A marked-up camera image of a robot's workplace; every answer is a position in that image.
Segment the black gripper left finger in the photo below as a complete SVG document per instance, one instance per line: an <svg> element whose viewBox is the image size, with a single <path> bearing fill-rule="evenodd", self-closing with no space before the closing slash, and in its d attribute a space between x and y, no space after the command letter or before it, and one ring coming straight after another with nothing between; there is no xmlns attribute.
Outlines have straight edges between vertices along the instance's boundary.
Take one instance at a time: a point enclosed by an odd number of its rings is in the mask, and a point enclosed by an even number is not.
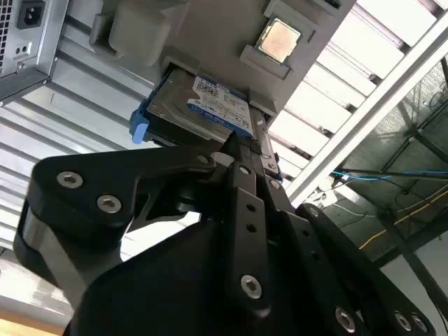
<svg viewBox="0 0 448 336"><path fill-rule="evenodd" d="M261 199L252 142L40 161L14 241L20 262L63 290L76 310L100 276L216 216L231 195Z"/></svg>

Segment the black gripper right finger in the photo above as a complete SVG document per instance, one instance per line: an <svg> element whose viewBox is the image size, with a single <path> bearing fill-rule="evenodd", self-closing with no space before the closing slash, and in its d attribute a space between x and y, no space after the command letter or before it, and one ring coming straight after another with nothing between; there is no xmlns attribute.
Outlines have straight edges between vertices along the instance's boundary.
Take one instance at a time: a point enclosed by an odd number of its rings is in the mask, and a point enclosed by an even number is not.
<svg viewBox="0 0 448 336"><path fill-rule="evenodd" d="M272 240L272 308L252 335L434 335L423 312L315 206L294 208L250 145Z"/></svg>

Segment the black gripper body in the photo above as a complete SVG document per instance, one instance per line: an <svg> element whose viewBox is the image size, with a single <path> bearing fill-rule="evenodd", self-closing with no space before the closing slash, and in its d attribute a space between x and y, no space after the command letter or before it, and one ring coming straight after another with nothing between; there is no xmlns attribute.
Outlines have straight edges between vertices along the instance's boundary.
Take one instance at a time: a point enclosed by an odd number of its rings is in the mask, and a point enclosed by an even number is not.
<svg viewBox="0 0 448 336"><path fill-rule="evenodd" d="M324 335L291 220L250 194L100 276L67 335Z"/></svg>

